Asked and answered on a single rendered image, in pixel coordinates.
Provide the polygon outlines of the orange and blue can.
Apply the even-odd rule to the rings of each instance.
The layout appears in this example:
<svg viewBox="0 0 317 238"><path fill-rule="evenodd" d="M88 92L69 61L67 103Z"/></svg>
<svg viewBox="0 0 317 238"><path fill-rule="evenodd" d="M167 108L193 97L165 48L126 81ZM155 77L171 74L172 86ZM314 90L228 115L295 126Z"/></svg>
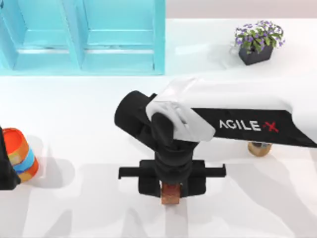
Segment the orange and blue can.
<svg viewBox="0 0 317 238"><path fill-rule="evenodd" d="M21 182L31 180L39 169L38 160L24 134L17 128L4 128L4 146L13 170Z"/></svg>

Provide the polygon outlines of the brown round cup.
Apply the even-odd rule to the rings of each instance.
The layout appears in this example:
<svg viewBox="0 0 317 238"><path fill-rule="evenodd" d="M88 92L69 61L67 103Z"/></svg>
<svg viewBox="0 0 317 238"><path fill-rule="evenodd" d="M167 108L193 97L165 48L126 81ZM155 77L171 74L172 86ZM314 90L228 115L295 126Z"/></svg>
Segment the brown round cup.
<svg viewBox="0 0 317 238"><path fill-rule="evenodd" d="M272 143L264 143L264 142L249 142L248 150L249 152L256 157L266 156L272 147Z"/></svg>

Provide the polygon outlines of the light blue rack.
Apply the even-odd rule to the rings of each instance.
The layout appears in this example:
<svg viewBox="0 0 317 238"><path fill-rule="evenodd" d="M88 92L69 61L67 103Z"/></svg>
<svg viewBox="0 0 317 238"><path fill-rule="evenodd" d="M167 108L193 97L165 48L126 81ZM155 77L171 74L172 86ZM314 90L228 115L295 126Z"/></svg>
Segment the light blue rack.
<svg viewBox="0 0 317 238"><path fill-rule="evenodd" d="M0 75L162 75L166 0L0 0Z"/></svg>

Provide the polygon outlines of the brown bread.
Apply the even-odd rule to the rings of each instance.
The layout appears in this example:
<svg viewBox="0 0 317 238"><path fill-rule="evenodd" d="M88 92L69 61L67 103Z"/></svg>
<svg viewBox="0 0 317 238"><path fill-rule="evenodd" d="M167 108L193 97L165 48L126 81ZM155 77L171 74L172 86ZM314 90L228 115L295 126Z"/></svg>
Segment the brown bread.
<svg viewBox="0 0 317 238"><path fill-rule="evenodd" d="M181 197L180 184L162 183L161 186L161 203L163 205L178 205Z"/></svg>

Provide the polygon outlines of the black pot with purple flowers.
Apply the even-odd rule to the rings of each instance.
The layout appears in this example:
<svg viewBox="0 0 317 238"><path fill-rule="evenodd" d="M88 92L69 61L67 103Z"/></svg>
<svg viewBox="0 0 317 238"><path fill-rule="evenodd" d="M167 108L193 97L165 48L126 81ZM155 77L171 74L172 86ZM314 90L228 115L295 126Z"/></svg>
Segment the black pot with purple flowers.
<svg viewBox="0 0 317 238"><path fill-rule="evenodd" d="M256 64L269 60L273 50L285 44L284 30L268 20L246 23L235 29L234 43L245 65Z"/></svg>

